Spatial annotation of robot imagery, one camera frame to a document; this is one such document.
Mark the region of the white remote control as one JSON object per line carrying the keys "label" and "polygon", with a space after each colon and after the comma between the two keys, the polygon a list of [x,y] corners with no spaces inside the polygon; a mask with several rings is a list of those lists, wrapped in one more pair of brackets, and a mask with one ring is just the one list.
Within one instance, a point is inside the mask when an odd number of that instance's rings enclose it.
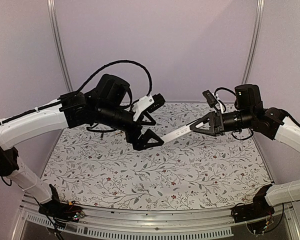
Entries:
{"label": "white remote control", "polygon": [[184,135],[187,135],[189,133],[192,133],[193,131],[190,129],[190,126],[193,124],[193,122],[184,125],[164,136],[161,136],[160,139],[163,141],[164,144],[169,143],[171,141],[174,141]]}

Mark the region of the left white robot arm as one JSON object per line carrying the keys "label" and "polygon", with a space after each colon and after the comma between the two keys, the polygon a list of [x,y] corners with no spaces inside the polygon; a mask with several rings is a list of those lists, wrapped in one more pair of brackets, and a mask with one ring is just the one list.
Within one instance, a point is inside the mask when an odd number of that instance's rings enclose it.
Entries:
{"label": "left white robot arm", "polygon": [[142,132],[142,128],[156,124],[150,114],[164,105],[164,97],[148,93],[122,105],[125,95],[131,94],[127,81],[104,74],[96,87],[88,92],[78,89],[46,105],[0,118],[0,177],[15,182],[30,193],[45,212],[60,217],[66,205],[60,202],[57,190],[24,165],[16,145],[56,130],[102,124],[123,131],[126,141],[137,151],[161,146],[164,142],[159,136],[150,129]]}

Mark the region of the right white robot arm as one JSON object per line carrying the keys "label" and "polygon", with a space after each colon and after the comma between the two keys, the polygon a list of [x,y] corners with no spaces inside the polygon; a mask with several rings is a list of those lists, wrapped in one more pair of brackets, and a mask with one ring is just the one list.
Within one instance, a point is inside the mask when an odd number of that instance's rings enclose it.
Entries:
{"label": "right white robot arm", "polygon": [[[190,130],[216,137],[227,132],[250,129],[300,153],[300,124],[290,113],[276,107],[264,108],[260,89],[255,84],[238,85],[234,94],[235,111],[209,112],[190,124]],[[300,179],[267,185],[254,196],[248,213],[252,218],[259,218],[268,210],[268,206],[297,201],[300,201]]]}

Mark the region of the floral table mat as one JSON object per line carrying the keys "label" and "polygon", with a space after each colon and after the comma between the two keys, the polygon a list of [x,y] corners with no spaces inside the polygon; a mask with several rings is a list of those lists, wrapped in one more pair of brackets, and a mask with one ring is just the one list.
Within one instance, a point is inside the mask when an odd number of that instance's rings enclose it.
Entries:
{"label": "floral table mat", "polygon": [[62,201],[130,210],[192,210],[251,202],[271,178],[249,132],[189,133],[135,151],[124,134],[65,129],[42,174]]}

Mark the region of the right aluminium frame post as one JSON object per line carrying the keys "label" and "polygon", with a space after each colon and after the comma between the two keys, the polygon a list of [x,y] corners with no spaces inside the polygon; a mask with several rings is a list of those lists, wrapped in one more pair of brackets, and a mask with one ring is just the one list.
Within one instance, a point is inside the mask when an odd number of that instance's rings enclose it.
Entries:
{"label": "right aluminium frame post", "polygon": [[246,64],[243,71],[243,76],[241,80],[241,84],[245,85],[249,81],[250,73],[253,66],[253,61],[256,55],[256,50],[258,46],[258,40],[260,36],[263,12],[265,7],[265,0],[257,0],[256,2],[256,11],[255,11],[255,19],[253,24],[252,37],[250,42],[250,47],[247,55]]}

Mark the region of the aluminium frame post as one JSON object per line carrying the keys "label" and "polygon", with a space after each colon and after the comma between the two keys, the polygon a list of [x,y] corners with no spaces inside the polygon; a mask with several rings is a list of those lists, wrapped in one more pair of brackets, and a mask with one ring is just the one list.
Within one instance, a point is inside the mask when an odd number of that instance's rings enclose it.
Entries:
{"label": "aluminium frame post", "polygon": [[256,2],[256,11],[255,11],[255,19],[253,24],[252,37],[250,42],[250,47],[247,55],[246,64],[243,71],[243,76],[241,80],[241,84],[245,85],[249,81],[250,73],[253,66],[253,61],[256,55],[256,50],[258,46],[258,40],[260,36],[263,12],[265,7],[265,0],[257,0]]}
{"label": "aluminium frame post", "polygon": [[46,2],[47,2],[47,9],[48,9],[48,14],[49,14],[49,20],[50,20],[54,45],[55,45],[57,57],[59,60],[59,65],[61,68],[61,73],[63,76],[64,84],[65,84],[66,90],[68,92],[72,92],[73,86],[71,83],[68,66],[67,66],[67,62],[66,62],[66,58],[65,58],[65,54],[64,54],[64,49],[63,49],[63,45],[62,45],[62,39],[61,39],[60,30],[59,30],[55,1],[47,0]]}

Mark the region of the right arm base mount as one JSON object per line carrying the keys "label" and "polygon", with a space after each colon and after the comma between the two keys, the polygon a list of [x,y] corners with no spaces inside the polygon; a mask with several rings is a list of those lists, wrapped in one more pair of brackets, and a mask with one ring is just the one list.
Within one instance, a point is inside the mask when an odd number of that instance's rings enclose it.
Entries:
{"label": "right arm base mount", "polygon": [[275,213],[272,206],[262,206],[258,203],[238,203],[231,208],[231,216],[235,223],[263,218]]}

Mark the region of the front aluminium rail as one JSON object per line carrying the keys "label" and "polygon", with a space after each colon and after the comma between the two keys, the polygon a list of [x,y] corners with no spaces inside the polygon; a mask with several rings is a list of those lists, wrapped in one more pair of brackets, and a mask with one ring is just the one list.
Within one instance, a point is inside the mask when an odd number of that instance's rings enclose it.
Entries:
{"label": "front aluminium rail", "polygon": [[276,206],[266,218],[235,222],[230,206],[192,210],[128,210],[84,206],[78,222],[56,226],[25,195],[17,211],[14,240],[300,240],[295,205]]}

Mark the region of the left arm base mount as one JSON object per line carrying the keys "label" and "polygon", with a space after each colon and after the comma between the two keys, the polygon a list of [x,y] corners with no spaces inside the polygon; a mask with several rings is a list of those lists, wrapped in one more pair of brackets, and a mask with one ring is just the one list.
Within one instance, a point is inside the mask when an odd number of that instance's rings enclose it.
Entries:
{"label": "left arm base mount", "polygon": [[85,216],[83,208],[75,201],[60,202],[55,199],[39,204],[39,213],[64,222],[78,222]]}

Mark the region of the left aluminium frame post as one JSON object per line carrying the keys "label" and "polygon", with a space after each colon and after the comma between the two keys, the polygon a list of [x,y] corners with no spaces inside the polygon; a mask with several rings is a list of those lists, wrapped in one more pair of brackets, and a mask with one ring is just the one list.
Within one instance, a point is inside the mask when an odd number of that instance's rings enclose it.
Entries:
{"label": "left aluminium frame post", "polygon": [[66,90],[68,92],[72,92],[73,86],[71,83],[68,66],[67,66],[67,62],[66,62],[66,58],[65,58],[65,54],[64,54],[64,49],[63,49],[63,45],[62,45],[62,39],[61,39],[60,30],[59,30],[55,1],[47,0],[46,2],[47,2],[47,9],[48,9],[48,14],[49,14],[49,20],[50,20],[54,45],[55,45],[57,57],[59,60],[59,65],[61,68],[61,73],[63,76],[64,84],[65,84]]}

